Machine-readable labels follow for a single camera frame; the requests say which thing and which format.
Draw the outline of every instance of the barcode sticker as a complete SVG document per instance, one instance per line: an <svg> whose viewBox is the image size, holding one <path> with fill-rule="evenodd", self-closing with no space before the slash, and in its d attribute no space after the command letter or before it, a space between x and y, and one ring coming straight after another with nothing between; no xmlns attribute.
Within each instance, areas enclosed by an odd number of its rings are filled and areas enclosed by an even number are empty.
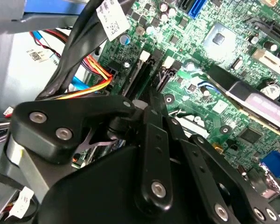
<svg viewBox="0 0 280 224"><path fill-rule="evenodd" d="M26 53L31 57L35 62L43 62L50 58L51 53L49 50L27 50Z"/></svg>
<svg viewBox="0 0 280 224"><path fill-rule="evenodd" d="M125 13L117 0L104 0L97 8L97 13L109 41L114 40L130 28Z"/></svg>
<svg viewBox="0 0 280 224"><path fill-rule="evenodd" d="M8 217L15 216L17 218L23 218L29 208L30 200L32 199L33 195L33 190L24 187L19 194L18 200L14 203L13 207L11 208Z"/></svg>

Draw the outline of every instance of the white connector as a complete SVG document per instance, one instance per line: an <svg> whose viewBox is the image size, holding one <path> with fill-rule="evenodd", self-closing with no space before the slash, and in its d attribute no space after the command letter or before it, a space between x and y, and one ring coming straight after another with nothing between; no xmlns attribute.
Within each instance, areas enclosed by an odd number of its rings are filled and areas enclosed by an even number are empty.
<svg viewBox="0 0 280 224"><path fill-rule="evenodd" d="M257 49L252 57L280 75L280 59L271 52L264 49Z"/></svg>

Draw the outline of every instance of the white label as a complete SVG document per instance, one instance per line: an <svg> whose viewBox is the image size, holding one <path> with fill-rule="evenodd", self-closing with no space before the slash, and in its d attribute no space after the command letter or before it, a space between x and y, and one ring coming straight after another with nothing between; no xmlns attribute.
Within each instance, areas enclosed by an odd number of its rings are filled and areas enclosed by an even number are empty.
<svg viewBox="0 0 280 224"><path fill-rule="evenodd" d="M219 100L213 107L213 111L217 112L218 114L221 114L227 107L228 104L226 102Z"/></svg>
<svg viewBox="0 0 280 224"><path fill-rule="evenodd" d="M50 58L52 55L49 50L41 49L41 50L27 50L26 53L30 56L30 58L35 62L43 62Z"/></svg>
<svg viewBox="0 0 280 224"><path fill-rule="evenodd" d="M13 112L14 112L14 109L13 109L11 106L9 106L9 107L4 111L3 115L7 116L7 115L9 115L9 114L12 114Z"/></svg>
<svg viewBox="0 0 280 224"><path fill-rule="evenodd" d="M104 0L97 8L97 13L109 41L130 28L126 15L117 0Z"/></svg>
<svg viewBox="0 0 280 224"><path fill-rule="evenodd" d="M20 219L23 218L29 208L30 200L33 194L34 194L33 190L24 187L19 194L18 200L14 203L12 209L10 210L8 217L16 216Z"/></svg>

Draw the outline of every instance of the blue sata port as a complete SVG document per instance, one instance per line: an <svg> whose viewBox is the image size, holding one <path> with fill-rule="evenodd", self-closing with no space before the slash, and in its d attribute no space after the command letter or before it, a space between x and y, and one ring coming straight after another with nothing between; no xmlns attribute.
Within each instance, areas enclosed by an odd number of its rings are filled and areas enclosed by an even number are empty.
<svg viewBox="0 0 280 224"><path fill-rule="evenodd" d="M196 0L195 3L193 4L192 8L188 12L188 15L191 18L196 19L200 13L202 7L205 5L206 2L207 2L207 0Z"/></svg>

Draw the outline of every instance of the black cable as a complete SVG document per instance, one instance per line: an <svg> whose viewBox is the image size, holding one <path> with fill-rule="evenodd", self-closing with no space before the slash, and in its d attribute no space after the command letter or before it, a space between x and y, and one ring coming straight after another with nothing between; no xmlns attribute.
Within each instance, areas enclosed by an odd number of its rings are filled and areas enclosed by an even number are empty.
<svg viewBox="0 0 280 224"><path fill-rule="evenodd" d="M15 181L14 179L10 178L9 176L5 176L1 173L0 173L0 183L3 183L4 185L8 185L19 191L22 191L24 188L24 185L20 184L19 182ZM38 207L39 207L39 203L38 203L35 195L32 196L31 201L35 205L35 211L31 215L23 217L22 219L12 218L12 221L9 220L10 218L8 218L7 221L10 223L23 223L23 222L27 222L27 221L31 220L36 215L36 213L38 211Z"/></svg>

